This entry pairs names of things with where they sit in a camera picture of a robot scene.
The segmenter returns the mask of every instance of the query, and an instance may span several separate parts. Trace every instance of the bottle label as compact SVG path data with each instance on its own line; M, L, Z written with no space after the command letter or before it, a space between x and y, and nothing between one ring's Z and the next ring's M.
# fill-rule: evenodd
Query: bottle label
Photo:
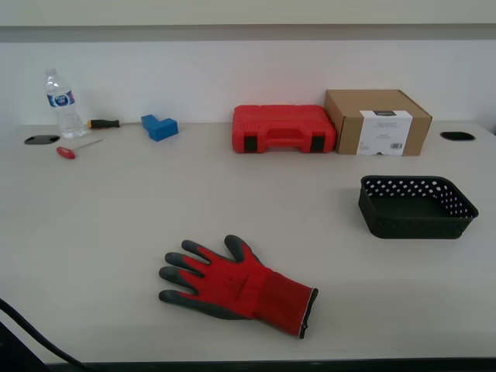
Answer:
M72 91L68 91L65 95L46 95L48 102L52 107L63 107L73 105L76 101L72 95Z

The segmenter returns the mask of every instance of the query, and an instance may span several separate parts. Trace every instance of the glove cuff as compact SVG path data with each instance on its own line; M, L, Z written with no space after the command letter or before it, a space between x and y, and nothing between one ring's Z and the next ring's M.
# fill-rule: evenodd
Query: glove cuff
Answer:
M302 339L319 291L270 272L260 293L255 315Z

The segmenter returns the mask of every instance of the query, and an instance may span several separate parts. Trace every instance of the black cable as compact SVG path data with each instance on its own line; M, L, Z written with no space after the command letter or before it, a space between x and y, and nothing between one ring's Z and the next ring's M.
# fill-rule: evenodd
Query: black cable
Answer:
M24 329L28 334L33 337L38 343L42 346L45 346L49 351L57 355L59 358L65 360L69 364L83 370L84 372L95 372L94 368L84 365L79 360L74 359L69 354L66 354L58 347L53 345L50 341L48 341L41 333L39 333L36 328L34 328L27 320L24 319L22 315L20 315L11 305L7 302L3 301L0 298L0 310L2 310L5 314L7 314L14 322L16 322L19 327Z

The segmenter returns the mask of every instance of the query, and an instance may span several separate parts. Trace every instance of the basket rim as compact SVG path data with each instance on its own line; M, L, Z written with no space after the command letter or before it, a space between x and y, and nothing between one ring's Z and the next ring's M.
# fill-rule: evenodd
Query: basket rim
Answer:
M470 200L468 200L468 198L465 196L465 194L450 180L448 180L447 178L444 178L444 177L441 177L441 176L416 176L416 175L412 175L412 176L408 176L408 175L401 175L401 176L387 176L387 175L381 175L381 174L371 174L371 175L368 175L368 176L363 176L361 179L360 179L360 184L361 184L361 188L360 188L360 191L362 191L365 196L367 197L368 200L371 200L371 198L369 197L368 193L366 192L365 190L365 181L368 181L369 179L371 178L374 178L374 179L378 179L378 178L387 178L388 180L392 179L392 178L396 178L396 179L404 179L404 178L417 178L417 179L422 179L422 180L440 180L440 181L443 181L443 182L446 182L447 184L449 184L451 187L453 187L453 189L458 192L460 198L462 198L462 200L464 202L467 203L468 206L470 206L473 210L474 210L474 216L473 217L467 217L467 218L463 218L463 217L406 217L406 216L395 216L394 219L404 219L404 220L424 220L424 221L460 221L460 220L463 220L463 221L468 221L468 222L471 222L473 221L475 218L477 218L479 216L479 211L477 208L475 208L475 205L472 204L472 202ZM370 207L374 210L374 212L383 217L383 218L390 218L391 216L388 215L388 214L384 214L383 212L380 212L374 205L374 203L370 203Z

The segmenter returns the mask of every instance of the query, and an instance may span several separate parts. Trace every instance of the blue block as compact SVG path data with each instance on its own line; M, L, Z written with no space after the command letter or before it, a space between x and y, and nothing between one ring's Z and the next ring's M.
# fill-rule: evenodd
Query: blue block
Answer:
M148 132L148 136L157 142L179 133L177 122L173 119L159 122L153 115L147 115L141 118L141 123Z

